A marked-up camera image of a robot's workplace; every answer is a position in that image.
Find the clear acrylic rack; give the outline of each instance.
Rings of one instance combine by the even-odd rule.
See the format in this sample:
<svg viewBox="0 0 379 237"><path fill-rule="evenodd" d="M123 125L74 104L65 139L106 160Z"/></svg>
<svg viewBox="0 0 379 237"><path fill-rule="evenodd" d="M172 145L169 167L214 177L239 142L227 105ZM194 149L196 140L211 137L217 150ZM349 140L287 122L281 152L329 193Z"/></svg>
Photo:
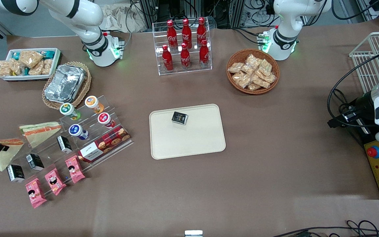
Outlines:
<svg viewBox="0 0 379 237"><path fill-rule="evenodd" d="M153 23L153 40L155 42L155 53L156 53L156 60L158 62L158 71L159 75L167 75L167 74L174 74L174 73L182 73L182 72L194 72L194 71L203 71L203 70L211 70L212 69L212 44L210 39L210 26L209 26L209 20L207 17L204 18L206 26L206 40L207 40L207 47L209 48L209 65L207 67L201 67L200 66L200 48L197 47L197 28L198 28L198 18L190 18L189 19L189 27L191 29L191 39L192 39L192 48L188 49L190 61L191 61L191 68L187 70L183 70L181 66L181 44L182 44L182 27L183 23L182 20L176 20L173 21L173 26L176 30L176 37L178 39L178 51L170 51L170 54L172 54L172 61L173 61L173 71L167 72L166 68L164 67L163 59L162 59L162 45L168 45L167 42L167 23L166 22L156 22Z"/></svg>

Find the red cookie box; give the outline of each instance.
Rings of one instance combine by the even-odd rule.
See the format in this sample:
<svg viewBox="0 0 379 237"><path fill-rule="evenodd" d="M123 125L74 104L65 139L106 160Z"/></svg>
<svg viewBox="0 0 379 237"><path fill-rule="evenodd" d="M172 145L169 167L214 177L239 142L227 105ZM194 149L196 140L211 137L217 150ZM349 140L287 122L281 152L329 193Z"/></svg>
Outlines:
<svg viewBox="0 0 379 237"><path fill-rule="evenodd" d="M82 161L92 163L104 153L109 152L117 145L130 138L128 132L122 127L117 126L112 131L96 139L78 152L78 158Z"/></svg>

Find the black box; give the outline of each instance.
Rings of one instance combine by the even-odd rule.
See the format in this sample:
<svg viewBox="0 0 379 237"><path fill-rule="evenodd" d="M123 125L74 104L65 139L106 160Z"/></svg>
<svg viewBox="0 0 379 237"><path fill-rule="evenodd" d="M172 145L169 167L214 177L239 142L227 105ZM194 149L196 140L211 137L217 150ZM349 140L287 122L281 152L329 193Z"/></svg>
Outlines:
<svg viewBox="0 0 379 237"><path fill-rule="evenodd" d="M27 162L29 163L30 168L32 170L41 171L41 170L43 170L43 168L45 168L43 166L42 160L40 159L40 157L38 155L29 154L26 156L26 158L27 158Z"/></svg>
<svg viewBox="0 0 379 237"><path fill-rule="evenodd" d="M70 153L72 152L71 145L69 144L69 141L67 138L63 136L57 137L59 148L64 153Z"/></svg>
<svg viewBox="0 0 379 237"><path fill-rule="evenodd" d="M23 169L20 165L8 165L7 172L11 182L21 183L24 180Z"/></svg>

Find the coca-cola bottle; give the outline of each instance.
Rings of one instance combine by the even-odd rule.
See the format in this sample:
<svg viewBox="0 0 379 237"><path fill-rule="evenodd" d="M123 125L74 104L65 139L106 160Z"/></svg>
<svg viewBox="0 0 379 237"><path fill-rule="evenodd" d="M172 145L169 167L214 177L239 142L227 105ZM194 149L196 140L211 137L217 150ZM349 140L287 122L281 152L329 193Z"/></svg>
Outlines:
<svg viewBox="0 0 379 237"><path fill-rule="evenodd" d="M178 39L176 39L176 30L173 28L173 21L167 21L167 41L169 42L170 51L178 51Z"/></svg>
<svg viewBox="0 0 379 237"><path fill-rule="evenodd" d="M187 45L188 48L192 48L191 29L188 26L189 23L190 21L187 18L183 20L184 27L182 28L182 41Z"/></svg>
<svg viewBox="0 0 379 237"><path fill-rule="evenodd" d="M187 44L182 43L182 51L181 51L181 64L182 64L182 69L183 70L188 70L191 67L191 62L190 62L190 53L188 52L187 49Z"/></svg>
<svg viewBox="0 0 379 237"><path fill-rule="evenodd" d="M209 65L209 48L207 48L207 40L201 41L200 48L200 66L207 67Z"/></svg>
<svg viewBox="0 0 379 237"><path fill-rule="evenodd" d="M172 72L173 71L173 62L172 62L172 55L167 50L167 45L162 46L164 52L162 53L162 58L164 60L164 67L166 68L166 72Z"/></svg>
<svg viewBox="0 0 379 237"><path fill-rule="evenodd" d="M204 25L204 17L198 18L198 28L197 28L197 46L201 47L201 41L206 39L206 26Z"/></svg>

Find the brown wicker basket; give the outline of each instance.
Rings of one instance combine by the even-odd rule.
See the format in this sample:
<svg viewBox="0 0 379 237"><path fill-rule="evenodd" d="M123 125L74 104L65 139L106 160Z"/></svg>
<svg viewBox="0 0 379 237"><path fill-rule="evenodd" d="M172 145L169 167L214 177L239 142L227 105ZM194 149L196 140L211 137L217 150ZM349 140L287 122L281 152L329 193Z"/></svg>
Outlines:
<svg viewBox="0 0 379 237"><path fill-rule="evenodd" d="M245 63L245 60L248 58L249 54L253 54L256 58L259 58L259 59L265 59L265 60L267 60L271 64L271 66L272 66L272 72L276 76L276 80L273 83L271 83L271 85L270 85L269 88L260 88L258 90L250 91L250 90L247 90L247 89L239 87L233 81L232 74L227 69L230 66L232 66L232 64L234 64L234 63ZM238 90L240 90L242 92L245 92L245 93L261 94L261 93L266 93L267 91L273 89L276 86L277 82L279 81L279 77L280 77L280 69L279 69L279 66L278 66L276 60L274 60L274 58L271 57L270 55L266 54L265 52L263 52L263 51L261 51L259 49L246 48L246 49L243 49L243 50L240 50L240 51L234 53L230 57L229 62L227 63L227 67L226 67L226 74L227 74L227 78L229 79L230 83L236 89L238 89Z"/></svg>
<svg viewBox="0 0 379 237"><path fill-rule="evenodd" d="M77 98L71 103L74 107L77 107L81 101L86 96L87 92L90 90L90 84L91 84L91 75L88 70L88 67L84 65L83 63L79 62L68 62L66 63L70 66L78 66L82 69L84 69L87 72L87 78L84 79L83 84L81 85L80 91L78 92ZM42 99L45 105L47 105L49 108L58 110L61 107L61 103L49 101L45 97L45 89L48 87L48 85L51 83L52 79L54 78L55 73L57 73L57 70L51 75L51 77L48 79L48 82L46 83L45 87L43 88L42 92Z"/></svg>

